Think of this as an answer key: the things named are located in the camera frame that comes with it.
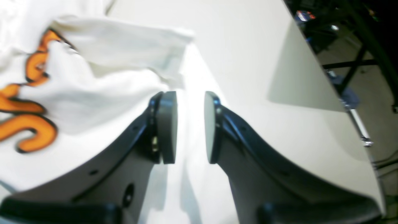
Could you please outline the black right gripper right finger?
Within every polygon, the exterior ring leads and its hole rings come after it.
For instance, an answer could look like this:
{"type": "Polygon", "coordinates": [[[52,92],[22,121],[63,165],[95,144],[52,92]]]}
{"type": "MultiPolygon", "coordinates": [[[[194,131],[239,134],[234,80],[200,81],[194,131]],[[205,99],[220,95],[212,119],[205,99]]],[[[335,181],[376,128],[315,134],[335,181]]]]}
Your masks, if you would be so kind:
{"type": "Polygon", "coordinates": [[[210,164],[228,176],[241,224],[375,224],[370,197],[317,177],[273,149],[211,91],[204,99],[210,164]]]}

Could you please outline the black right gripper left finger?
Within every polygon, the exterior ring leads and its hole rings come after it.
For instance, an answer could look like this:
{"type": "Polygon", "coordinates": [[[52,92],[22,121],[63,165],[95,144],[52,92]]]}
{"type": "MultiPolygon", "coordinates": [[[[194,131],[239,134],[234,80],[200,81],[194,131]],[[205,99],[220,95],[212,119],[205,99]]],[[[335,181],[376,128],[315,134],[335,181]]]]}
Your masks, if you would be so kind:
{"type": "Polygon", "coordinates": [[[102,152],[53,181],[6,197],[1,216],[22,224],[135,224],[153,166],[175,163],[177,118],[176,92],[157,93],[102,152]]]}

